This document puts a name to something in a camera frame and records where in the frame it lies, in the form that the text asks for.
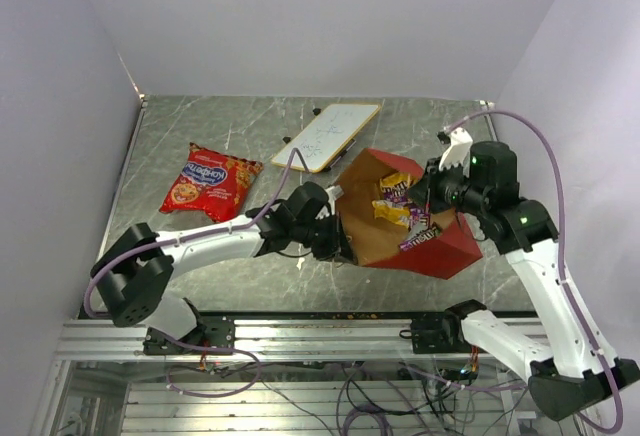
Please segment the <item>red brown paper bag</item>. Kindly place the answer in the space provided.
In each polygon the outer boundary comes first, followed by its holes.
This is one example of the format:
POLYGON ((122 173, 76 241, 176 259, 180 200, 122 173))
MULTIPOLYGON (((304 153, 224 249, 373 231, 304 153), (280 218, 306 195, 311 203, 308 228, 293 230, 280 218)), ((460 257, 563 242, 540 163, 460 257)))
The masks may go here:
POLYGON ((404 156, 365 148, 335 182, 342 195, 336 201, 355 264, 360 267, 406 270, 447 280, 482 258, 478 243, 462 216, 451 210, 431 216, 432 224, 441 228, 438 238, 406 252, 398 245, 409 230, 375 219, 371 202, 381 198, 379 180, 395 172, 422 177, 424 169, 404 156))

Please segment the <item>red cookie snack bag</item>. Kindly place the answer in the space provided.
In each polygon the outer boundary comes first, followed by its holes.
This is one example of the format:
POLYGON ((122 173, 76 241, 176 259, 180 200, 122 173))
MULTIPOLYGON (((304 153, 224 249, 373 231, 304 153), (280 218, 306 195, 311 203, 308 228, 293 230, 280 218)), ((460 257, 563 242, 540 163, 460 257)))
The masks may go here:
POLYGON ((200 211, 220 223, 239 215, 262 162, 213 151, 191 142, 189 155, 159 211, 200 211))

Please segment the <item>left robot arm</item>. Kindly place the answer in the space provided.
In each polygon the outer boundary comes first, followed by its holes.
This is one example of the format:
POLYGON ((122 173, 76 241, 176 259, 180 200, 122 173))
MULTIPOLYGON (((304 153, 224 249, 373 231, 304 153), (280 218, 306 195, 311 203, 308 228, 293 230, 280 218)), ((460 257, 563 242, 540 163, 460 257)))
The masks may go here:
POLYGON ((171 232, 136 224, 94 265, 88 290, 99 293, 114 326, 142 324, 161 345, 192 353, 215 339, 194 304, 168 292, 169 282, 228 260, 285 257, 293 244, 318 261, 349 261, 353 252, 336 208, 342 194, 339 186, 306 182, 226 223, 171 232))

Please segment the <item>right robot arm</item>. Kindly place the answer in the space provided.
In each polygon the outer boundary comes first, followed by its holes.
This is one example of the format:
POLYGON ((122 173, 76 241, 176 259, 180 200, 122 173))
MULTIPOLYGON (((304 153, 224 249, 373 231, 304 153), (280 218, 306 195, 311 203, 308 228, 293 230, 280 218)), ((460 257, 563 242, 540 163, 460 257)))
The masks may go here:
POLYGON ((638 382, 639 366, 619 357, 602 336, 560 254, 560 234, 547 209, 519 193, 517 157, 508 145, 448 137, 428 161, 410 197, 429 210, 474 216, 524 285, 545 330, 538 343, 478 301, 450 307, 442 343, 459 352, 476 346, 527 383, 537 407, 561 421, 638 382))

